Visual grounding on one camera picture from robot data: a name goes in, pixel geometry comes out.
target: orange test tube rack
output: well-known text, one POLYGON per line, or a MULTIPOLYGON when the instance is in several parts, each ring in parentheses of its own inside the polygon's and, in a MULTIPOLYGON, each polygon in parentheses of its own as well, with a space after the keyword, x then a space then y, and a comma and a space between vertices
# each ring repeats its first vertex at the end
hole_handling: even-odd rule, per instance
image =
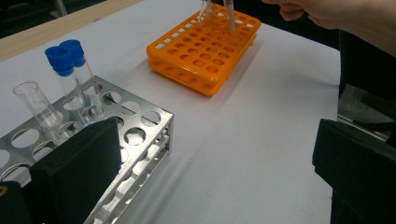
POLYGON ((198 22, 199 12, 195 13, 147 47, 148 66, 204 95, 216 94, 262 24, 246 14, 234 14, 232 32, 224 7, 216 5, 211 22, 198 22))

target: blue cap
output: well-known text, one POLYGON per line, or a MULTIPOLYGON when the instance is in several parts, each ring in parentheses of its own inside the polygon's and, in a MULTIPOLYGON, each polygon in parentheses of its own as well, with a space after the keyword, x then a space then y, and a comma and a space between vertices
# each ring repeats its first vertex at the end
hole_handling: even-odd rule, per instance
POLYGON ((73 60, 70 50, 64 47, 51 47, 45 51, 52 69, 61 77, 73 74, 73 60))
POLYGON ((75 67, 81 67, 85 64, 84 50, 82 49, 82 46, 78 40, 65 40, 59 46, 65 47, 70 50, 73 58, 73 65, 75 67))

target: metal test tube rack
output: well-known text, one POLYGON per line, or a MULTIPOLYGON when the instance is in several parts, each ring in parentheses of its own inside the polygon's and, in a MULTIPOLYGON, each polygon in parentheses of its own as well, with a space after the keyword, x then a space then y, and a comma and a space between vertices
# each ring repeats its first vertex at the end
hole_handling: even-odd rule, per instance
MULTIPOLYGON (((97 107, 88 107, 84 110, 83 117, 88 122, 117 118, 122 165, 119 174, 84 223, 115 223, 149 176, 165 156, 170 154, 174 116, 99 77, 95 78, 101 89, 98 97, 102 101, 103 113, 98 114, 97 107)), ((57 133, 58 137, 62 139, 65 133, 78 132, 81 125, 70 120, 69 112, 64 109, 64 98, 52 105, 63 117, 64 125, 57 133)), ((40 129, 35 118, 30 118, 0 139, 0 148, 10 155, 8 162, 0 169, 2 180, 19 167, 29 168, 35 164, 34 154, 40 149, 57 147, 41 133, 30 146, 13 146, 12 142, 27 131, 40 132, 40 129)))

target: black object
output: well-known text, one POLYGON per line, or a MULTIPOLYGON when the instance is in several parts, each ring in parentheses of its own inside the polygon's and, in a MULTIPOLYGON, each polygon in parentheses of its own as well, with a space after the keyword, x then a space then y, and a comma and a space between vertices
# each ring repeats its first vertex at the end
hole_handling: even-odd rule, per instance
POLYGON ((31 223, 21 186, 18 182, 7 181, 0 183, 0 223, 31 223))
POLYGON ((396 58, 347 32, 340 32, 341 75, 345 83, 396 101, 396 58))
POLYGON ((0 38, 52 20, 52 0, 1 0, 0 38))
POLYGON ((313 164, 335 192, 332 224, 396 223, 395 147, 349 125, 323 119, 313 164), (345 222, 348 218, 355 221, 345 222))
POLYGON ((34 223, 83 223, 120 169, 116 119, 96 122, 34 164, 24 195, 34 223))

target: white countertop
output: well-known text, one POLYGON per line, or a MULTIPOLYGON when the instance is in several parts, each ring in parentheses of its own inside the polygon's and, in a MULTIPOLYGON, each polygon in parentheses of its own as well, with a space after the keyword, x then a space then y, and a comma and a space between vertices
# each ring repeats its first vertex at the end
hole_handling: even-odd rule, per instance
POLYGON ((13 86, 62 96, 44 50, 78 39, 95 75, 175 114, 173 152, 119 223, 330 223, 332 189, 314 172, 320 119, 336 119, 339 52, 263 24, 213 97, 152 72, 146 46, 199 1, 144 0, 0 62, 0 135, 31 117, 13 86))

